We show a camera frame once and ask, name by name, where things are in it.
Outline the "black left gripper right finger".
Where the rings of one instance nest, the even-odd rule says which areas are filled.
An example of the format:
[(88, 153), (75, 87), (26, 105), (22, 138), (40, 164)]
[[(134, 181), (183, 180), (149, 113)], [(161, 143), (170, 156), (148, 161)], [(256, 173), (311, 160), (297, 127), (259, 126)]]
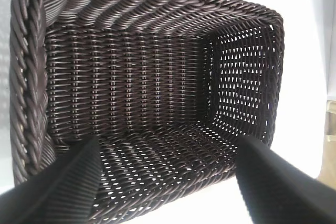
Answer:
[(241, 135), (239, 190), (253, 223), (335, 223), (335, 190), (304, 174), (260, 140)]

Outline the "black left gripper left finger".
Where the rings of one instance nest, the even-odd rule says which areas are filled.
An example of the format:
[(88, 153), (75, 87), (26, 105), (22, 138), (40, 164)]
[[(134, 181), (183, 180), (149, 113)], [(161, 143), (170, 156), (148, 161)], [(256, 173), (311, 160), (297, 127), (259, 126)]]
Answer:
[(3, 193), (1, 223), (88, 223), (100, 179), (100, 147), (93, 136)]

